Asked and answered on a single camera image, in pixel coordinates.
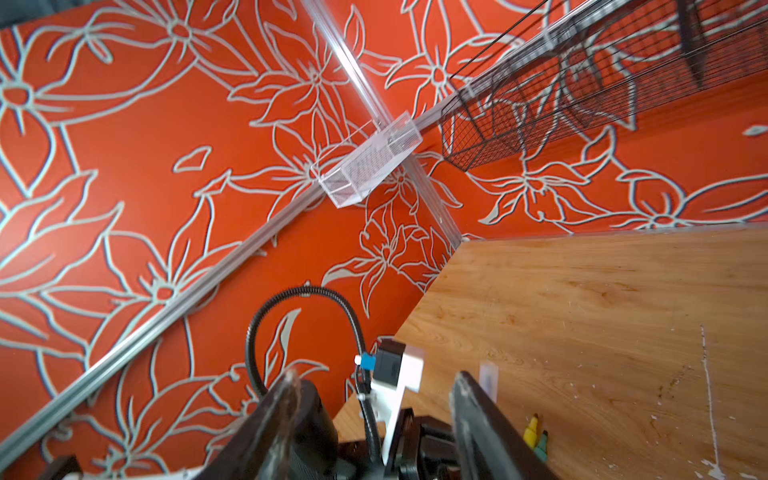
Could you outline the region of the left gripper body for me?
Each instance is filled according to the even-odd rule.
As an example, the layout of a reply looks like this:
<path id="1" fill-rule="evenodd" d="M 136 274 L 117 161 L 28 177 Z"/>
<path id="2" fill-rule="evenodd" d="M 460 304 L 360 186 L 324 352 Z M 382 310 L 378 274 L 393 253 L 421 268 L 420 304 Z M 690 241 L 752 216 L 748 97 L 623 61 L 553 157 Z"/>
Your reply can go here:
<path id="1" fill-rule="evenodd" d="M 451 427 L 430 416 L 401 411 L 392 450 L 378 466 L 369 458 L 365 439 L 339 444 L 336 479 L 460 479 Z"/>

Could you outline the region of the clear pen cap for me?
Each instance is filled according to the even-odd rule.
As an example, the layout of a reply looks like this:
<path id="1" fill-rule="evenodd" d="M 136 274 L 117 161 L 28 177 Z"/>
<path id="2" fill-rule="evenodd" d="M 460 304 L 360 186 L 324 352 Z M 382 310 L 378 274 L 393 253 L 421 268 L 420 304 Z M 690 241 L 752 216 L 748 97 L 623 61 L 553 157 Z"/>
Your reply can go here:
<path id="1" fill-rule="evenodd" d="M 498 401 L 499 372 L 499 367 L 493 362 L 483 362 L 479 368 L 479 384 L 494 403 Z"/>

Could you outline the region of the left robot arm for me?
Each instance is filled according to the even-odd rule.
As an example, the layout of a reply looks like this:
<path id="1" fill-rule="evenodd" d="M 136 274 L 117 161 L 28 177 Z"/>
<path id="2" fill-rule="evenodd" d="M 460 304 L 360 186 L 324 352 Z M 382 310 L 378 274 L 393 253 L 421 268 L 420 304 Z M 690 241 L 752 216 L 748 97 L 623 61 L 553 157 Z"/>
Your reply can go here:
<path id="1" fill-rule="evenodd" d="M 255 360 L 263 319 L 294 297 L 325 297 L 346 315 L 358 347 L 355 381 L 364 437 L 342 442 L 316 386 L 294 369 L 266 382 Z M 205 465 L 172 473 L 174 479 L 457 479 L 455 440 L 448 424 L 402 405 L 417 391 L 423 355 L 393 340 L 369 354 L 350 303 L 322 286 L 302 285 L 266 301 L 246 333 L 246 370 L 257 408 Z"/>

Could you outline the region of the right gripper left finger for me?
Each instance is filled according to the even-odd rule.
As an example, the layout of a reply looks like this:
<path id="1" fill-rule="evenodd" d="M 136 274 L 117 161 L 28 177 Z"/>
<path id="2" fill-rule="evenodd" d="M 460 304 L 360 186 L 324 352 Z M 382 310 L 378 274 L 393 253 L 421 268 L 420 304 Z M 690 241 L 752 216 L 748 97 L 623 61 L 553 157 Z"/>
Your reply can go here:
<path id="1" fill-rule="evenodd" d="M 293 371 L 260 400 L 218 456 L 198 479 L 286 479 L 300 382 Z"/>

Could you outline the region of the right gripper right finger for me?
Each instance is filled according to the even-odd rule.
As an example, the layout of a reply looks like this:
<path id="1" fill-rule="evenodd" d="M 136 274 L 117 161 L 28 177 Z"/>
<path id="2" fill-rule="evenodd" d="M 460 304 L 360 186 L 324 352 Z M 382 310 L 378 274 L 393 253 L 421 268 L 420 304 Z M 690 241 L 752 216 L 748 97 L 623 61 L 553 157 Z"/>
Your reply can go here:
<path id="1" fill-rule="evenodd" d="M 450 406 L 463 479 L 557 479 L 470 373 L 457 373 Z"/>

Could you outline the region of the yellow pen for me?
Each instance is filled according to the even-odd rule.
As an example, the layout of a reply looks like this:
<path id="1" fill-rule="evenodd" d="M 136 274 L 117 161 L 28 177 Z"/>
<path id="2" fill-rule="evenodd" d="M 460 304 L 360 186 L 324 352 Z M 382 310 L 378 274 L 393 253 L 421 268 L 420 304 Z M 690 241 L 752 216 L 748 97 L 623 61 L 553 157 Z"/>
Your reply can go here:
<path id="1" fill-rule="evenodd" d="M 534 413 L 528 421 L 528 424 L 523 432 L 523 440 L 531 450 L 533 450 L 538 444 L 539 421 L 539 415 Z"/>

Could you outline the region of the green pen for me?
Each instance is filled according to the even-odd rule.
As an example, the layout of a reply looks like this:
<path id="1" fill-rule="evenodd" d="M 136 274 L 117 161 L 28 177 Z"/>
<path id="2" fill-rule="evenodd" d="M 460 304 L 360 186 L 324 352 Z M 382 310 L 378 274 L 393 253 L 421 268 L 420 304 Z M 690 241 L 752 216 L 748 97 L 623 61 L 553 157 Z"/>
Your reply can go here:
<path id="1" fill-rule="evenodd" d="M 538 437 L 538 441 L 533 449 L 534 454 L 542 463 L 546 463 L 548 460 L 548 439 L 548 431 L 543 430 L 541 435 Z"/>

